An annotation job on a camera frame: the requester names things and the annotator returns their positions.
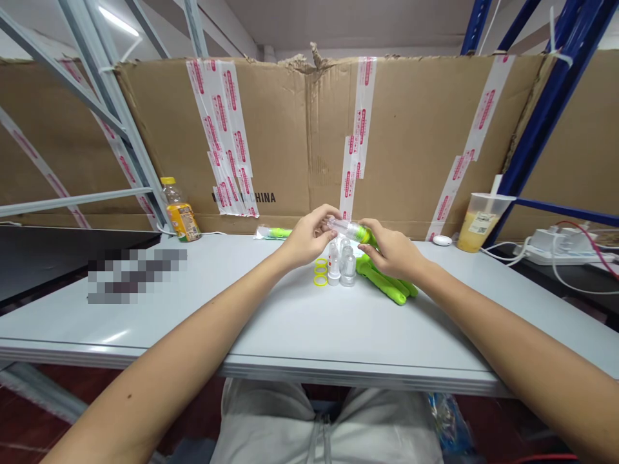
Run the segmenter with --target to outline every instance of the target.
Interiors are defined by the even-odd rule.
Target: power strip
[[[518,245],[514,248],[514,255],[517,255],[522,250],[522,245]],[[535,264],[541,266],[551,266],[553,264],[553,255],[550,251],[537,248],[532,245],[527,245],[527,255],[525,259],[528,259]],[[602,256],[608,261],[612,262],[614,255],[610,253],[602,253]],[[577,264],[586,264],[591,262],[600,262],[600,257],[595,251],[568,251],[566,253],[555,253],[555,264],[557,266],[574,266]]]
[[[557,266],[573,266],[578,264],[600,262],[600,257],[591,247],[591,243],[579,229],[565,227],[558,230],[553,226],[550,229],[537,229],[525,250],[525,259],[541,266],[553,264],[553,244],[555,246],[555,264]],[[520,254],[522,245],[514,248],[514,255]],[[602,253],[602,256],[612,262],[615,255]]]

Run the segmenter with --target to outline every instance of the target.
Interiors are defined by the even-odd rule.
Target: forearm
[[[619,459],[619,385],[611,377],[434,263],[411,279],[568,444],[604,461]]]
[[[277,253],[204,304],[147,350],[88,408],[50,453],[107,462],[138,462],[217,370],[256,307],[288,272]]]

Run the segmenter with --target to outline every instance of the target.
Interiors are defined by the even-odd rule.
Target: black table
[[[159,232],[0,226],[0,307],[85,272],[106,250],[144,249]]]
[[[505,244],[491,250],[504,258],[513,258],[514,245]],[[517,273],[561,298],[569,296],[607,315],[606,325],[619,332],[619,295],[590,295],[566,287],[555,276],[552,266],[541,266],[523,259],[511,267]],[[619,282],[610,273],[584,264],[580,266],[557,266],[561,278],[569,285],[589,291],[619,291]]]

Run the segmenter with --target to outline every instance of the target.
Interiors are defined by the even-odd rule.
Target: red cable
[[[619,280],[619,275],[617,275],[617,273],[615,271],[613,271],[613,268],[611,266],[609,266],[609,264],[606,262],[606,260],[604,259],[604,257],[602,256],[602,252],[600,251],[600,248],[597,246],[597,244],[593,241],[593,239],[591,238],[591,235],[589,235],[589,232],[587,232],[586,229],[584,229],[583,227],[579,226],[576,222],[571,222],[571,221],[559,221],[557,222],[555,225],[558,226],[559,224],[571,224],[574,227],[577,227],[578,229],[580,229],[581,231],[583,231],[585,233],[585,235],[587,236],[587,238],[589,239],[591,246],[593,247],[593,249],[595,250],[595,252],[598,254],[598,256],[600,257],[600,260],[602,260],[602,264],[604,266],[606,266],[606,269],[608,269],[610,271],[610,273],[617,279]]]
[[[578,456],[575,454],[536,454],[517,459],[509,464],[525,464],[530,461],[578,461]]]

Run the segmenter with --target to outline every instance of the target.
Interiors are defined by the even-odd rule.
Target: orange juice bottle
[[[200,238],[200,229],[195,223],[192,207],[183,199],[180,189],[176,186],[176,180],[173,177],[162,177],[161,183],[163,193],[168,199],[168,216],[179,240],[193,242]]]

